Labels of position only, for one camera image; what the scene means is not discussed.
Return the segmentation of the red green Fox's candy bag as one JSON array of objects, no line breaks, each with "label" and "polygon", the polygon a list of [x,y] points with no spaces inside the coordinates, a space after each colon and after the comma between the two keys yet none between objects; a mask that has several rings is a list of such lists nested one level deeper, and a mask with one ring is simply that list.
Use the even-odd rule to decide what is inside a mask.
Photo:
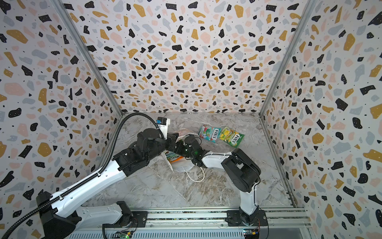
[{"label": "red green Fox's candy bag", "polygon": [[216,142],[217,139],[219,138],[220,132],[221,132],[221,128],[204,124],[200,128],[199,137],[202,139],[209,140],[211,142]]}]

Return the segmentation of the green white snack packet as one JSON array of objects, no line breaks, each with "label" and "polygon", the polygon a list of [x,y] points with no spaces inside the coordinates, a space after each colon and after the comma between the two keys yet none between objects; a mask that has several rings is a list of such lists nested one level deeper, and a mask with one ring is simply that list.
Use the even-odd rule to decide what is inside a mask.
[{"label": "green white snack packet", "polygon": [[166,156],[166,158],[167,158],[168,160],[175,160],[175,159],[177,159],[177,158],[179,157],[178,154],[176,154],[176,153],[174,153],[174,152],[171,152],[171,151],[167,151],[167,152],[165,153],[165,156]]}]

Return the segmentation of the yellow green Fox's candy bag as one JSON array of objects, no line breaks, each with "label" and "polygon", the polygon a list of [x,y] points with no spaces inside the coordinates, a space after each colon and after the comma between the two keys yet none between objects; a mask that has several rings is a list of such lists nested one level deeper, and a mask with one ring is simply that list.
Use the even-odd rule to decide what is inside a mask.
[{"label": "yellow green Fox's candy bag", "polygon": [[219,135],[219,139],[229,144],[231,147],[238,148],[245,135],[229,127],[224,127]]}]

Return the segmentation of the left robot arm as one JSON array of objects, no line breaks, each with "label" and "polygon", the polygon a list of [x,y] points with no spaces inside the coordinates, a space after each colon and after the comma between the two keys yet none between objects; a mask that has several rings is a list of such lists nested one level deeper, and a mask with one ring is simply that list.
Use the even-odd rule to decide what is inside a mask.
[{"label": "left robot arm", "polygon": [[97,170],[83,180],[53,195],[37,197],[40,219],[46,239],[64,239],[74,231],[92,226],[125,227],[137,224],[125,202],[101,207],[83,207],[83,203],[108,186],[146,167],[164,151],[174,150],[178,133],[161,138],[160,130],[148,128],[137,141],[113,156],[104,170]]}]

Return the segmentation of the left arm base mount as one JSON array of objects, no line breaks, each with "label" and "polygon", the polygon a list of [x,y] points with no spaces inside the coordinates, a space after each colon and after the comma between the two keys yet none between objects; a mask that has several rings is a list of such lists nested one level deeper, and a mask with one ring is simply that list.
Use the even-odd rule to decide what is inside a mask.
[{"label": "left arm base mount", "polygon": [[130,214],[124,214],[114,224],[103,224],[104,228],[145,228],[148,218],[147,211],[133,211]]}]

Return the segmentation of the white paper gift bag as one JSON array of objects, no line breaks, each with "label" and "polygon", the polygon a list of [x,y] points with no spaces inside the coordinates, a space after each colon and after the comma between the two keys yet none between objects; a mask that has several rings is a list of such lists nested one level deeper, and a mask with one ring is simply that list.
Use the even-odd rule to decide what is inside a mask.
[{"label": "white paper gift bag", "polygon": [[[181,128],[179,131],[179,137],[177,139],[177,142],[180,140],[180,139],[183,139],[185,138],[187,135],[189,134],[194,134],[195,136],[198,136],[197,133],[195,132],[192,132],[191,130],[189,129],[186,129],[186,128]],[[187,176],[193,181],[193,182],[203,182],[204,179],[205,179],[205,172],[204,170],[200,167],[200,169],[202,170],[202,173],[203,173],[203,177],[201,179],[197,179],[197,180],[194,180],[190,177],[190,170],[195,166],[190,160],[187,160],[185,157],[179,161],[176,161],[174,163],[170,163],[166,156],[165,156],[165,153],[167,151],[163,152],[161,154],[162,158],[166,160],[168,166],[170,167],[170,169],[173,171],[173,172],[185,172],[187,174]]]}]

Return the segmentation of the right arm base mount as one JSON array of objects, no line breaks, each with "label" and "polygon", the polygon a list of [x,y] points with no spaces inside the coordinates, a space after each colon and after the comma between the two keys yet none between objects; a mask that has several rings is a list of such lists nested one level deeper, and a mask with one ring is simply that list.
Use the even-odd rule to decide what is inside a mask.
[{"label": "right arm base mount", "polygon": [[267,226],[267,216],[263,210],[256,209],[251,215],[247,215],[241,209],[239,210],[229,210],[226,212],[227,217],[225,221],[230,227],[257,227],[257,226]]}]

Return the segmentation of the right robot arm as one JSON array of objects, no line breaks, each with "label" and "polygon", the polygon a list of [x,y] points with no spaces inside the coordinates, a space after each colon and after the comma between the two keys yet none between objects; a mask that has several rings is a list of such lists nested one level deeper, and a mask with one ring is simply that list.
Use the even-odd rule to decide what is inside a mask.
[{"label": "right robot arm", "polygon": [[188,135],[175,144],[173,152],[202,169],[218,168],[226,172],[240,191],[240,207],[237,211],[239,218],[229,216],[228,223],[251,226],[257,221],[259,206],[256,202],[256,188],[261,182],[261,169],[243,150],[236,148],[232,152],[212,152],[203,149],[196,136]]}]

